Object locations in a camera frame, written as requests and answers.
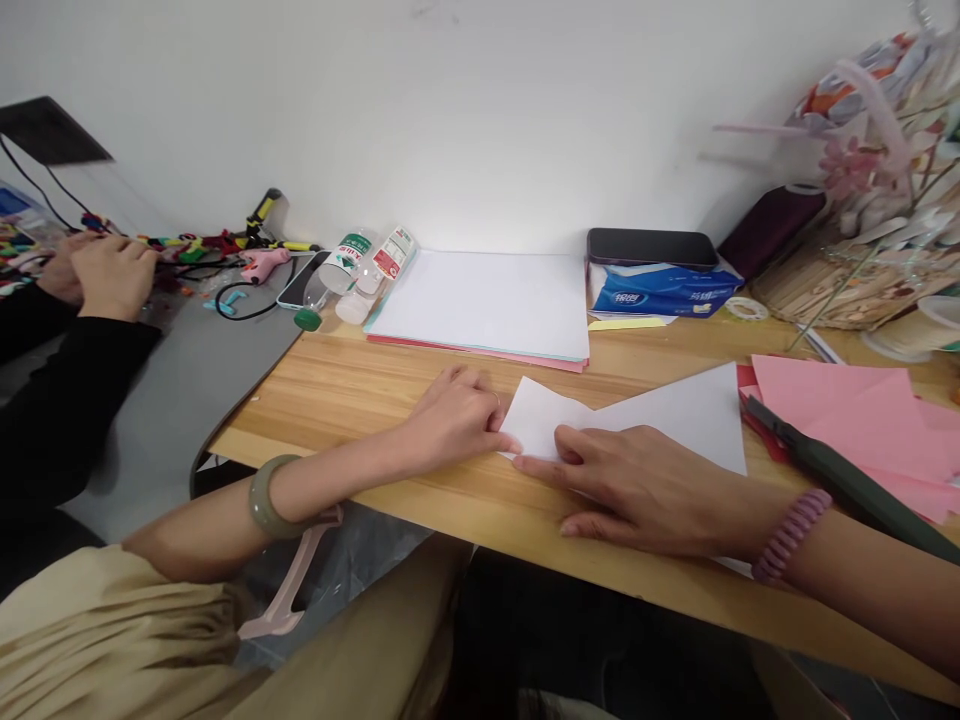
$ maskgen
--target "green bottle cap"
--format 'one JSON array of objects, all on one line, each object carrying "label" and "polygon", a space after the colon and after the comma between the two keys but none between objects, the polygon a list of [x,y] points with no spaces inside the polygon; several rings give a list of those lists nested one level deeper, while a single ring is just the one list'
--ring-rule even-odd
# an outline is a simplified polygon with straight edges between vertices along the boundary
[{"label": "green bottle cap", "polygon": [[323,320],[310,308],[300,308],[294,316],[293,321],[297,327],[307,332],[316,332]]}]

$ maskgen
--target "bottle label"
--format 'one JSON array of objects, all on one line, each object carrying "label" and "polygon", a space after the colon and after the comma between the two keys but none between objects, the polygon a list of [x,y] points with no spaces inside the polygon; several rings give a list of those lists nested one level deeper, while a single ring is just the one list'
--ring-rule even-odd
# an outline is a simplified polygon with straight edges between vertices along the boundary
[{"label": "bottle label", "polygon": [[394,230],[383,247],[377,251],[373,257],[374,264],[384,275],[391,280],[396,280],[400,275],[400,270],[410,255],[410,248],[413,247],[413,238],[401,227]]},{"label": "bottle label", "polygon": [[352,273],[353,269],[360,262],[360,258],[366,255],[369,250],[369,240],[363,237],[363,235],[350,233],[340,241],[337,249],[330,254],[330,257],[327,258],[325,262],[339,265],[346,272]]}]

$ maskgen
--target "black phone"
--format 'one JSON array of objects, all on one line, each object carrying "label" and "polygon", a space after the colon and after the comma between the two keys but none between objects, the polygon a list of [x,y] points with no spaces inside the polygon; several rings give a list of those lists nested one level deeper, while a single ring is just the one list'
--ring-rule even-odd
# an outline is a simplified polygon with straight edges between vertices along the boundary
[{"label": "black phone", "polygon": [[699,272],[720,262],[706,235],[673,230],[593,228],[587,233],[587,255],[600,265],[669,263]]},{"label": "black phone", "polygon": [[290,281],[279,295],[277,295],[277,305],[288,310],[299,310],[303,307],[303,294],[307,289],[307,283],[311,276],[317,271],[317,268],[323,264],[330,253],[326,250],[318,252],[310,262],[304,265],[303,269],[297,273],[296,277]]}]

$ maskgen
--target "pink bracelet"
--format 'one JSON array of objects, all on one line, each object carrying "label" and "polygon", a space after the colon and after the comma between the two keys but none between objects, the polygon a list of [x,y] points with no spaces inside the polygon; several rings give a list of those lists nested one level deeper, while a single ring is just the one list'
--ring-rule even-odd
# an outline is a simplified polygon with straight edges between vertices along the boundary
[{"label": "pink bracelet", "polygon": [[798,497],[770,538],[760,559],[754,563],[753,579],[764,585],[771,585],[779,580],[787,569],[790,556],[800,547],[831,505],[833,498],[825,490],[807,490]]}]

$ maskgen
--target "jade bangle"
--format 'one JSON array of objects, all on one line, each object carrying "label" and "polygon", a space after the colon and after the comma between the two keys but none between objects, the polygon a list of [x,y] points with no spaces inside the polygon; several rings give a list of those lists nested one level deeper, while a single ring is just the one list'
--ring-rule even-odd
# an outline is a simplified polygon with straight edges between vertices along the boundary
[{"label": "jade bangle", "polygon": [[287,522],[270,502],[270,481],[274,471],[281,465],[299,459],[299,455],[279,455],[257,470],[253,482],[250,483],[250,514],[260,529],[275,540],[298,538],[317,524],[317,519],[302,523]]}]

